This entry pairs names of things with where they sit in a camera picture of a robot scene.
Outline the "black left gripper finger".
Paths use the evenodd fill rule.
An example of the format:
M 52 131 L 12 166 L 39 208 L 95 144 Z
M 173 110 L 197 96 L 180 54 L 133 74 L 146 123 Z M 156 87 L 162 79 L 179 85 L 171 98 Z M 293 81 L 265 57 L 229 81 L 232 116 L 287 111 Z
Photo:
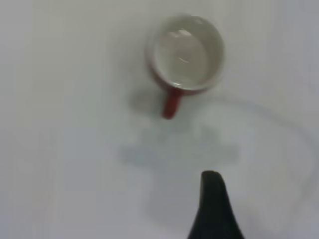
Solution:
M 243 239 L 225 182 L 216 171 L 201 174 L 199 207 L 189 239 Z

